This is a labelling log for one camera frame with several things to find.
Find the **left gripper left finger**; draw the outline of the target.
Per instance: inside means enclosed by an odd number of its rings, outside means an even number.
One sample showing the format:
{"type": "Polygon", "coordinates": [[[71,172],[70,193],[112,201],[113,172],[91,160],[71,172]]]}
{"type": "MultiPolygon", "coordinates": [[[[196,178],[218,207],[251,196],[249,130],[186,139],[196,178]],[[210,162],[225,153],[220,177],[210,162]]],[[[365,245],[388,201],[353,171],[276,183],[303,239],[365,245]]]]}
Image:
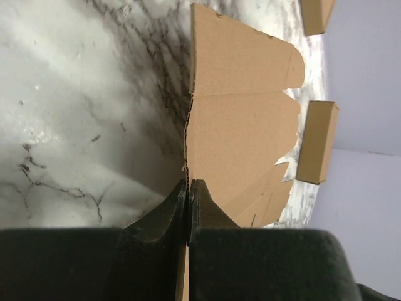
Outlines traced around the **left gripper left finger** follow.
{"type": "Polygon", "coordinates": [[[1,231],[2,300],[181,300],[187,191],[126,228],[1,231]]]}

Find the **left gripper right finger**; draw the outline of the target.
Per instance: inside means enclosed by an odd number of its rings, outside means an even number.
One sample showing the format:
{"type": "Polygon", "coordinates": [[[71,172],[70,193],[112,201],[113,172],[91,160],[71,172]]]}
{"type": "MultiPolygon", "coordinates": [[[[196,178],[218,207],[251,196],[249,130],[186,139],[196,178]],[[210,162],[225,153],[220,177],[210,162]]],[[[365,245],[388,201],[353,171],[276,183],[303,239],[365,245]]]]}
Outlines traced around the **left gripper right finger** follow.
{"type": "Polygon", "coordinates": [[[189,206],[190,300],[360,300],[331,233],[242,228],[199,179],[192,182],[189,206]]]}

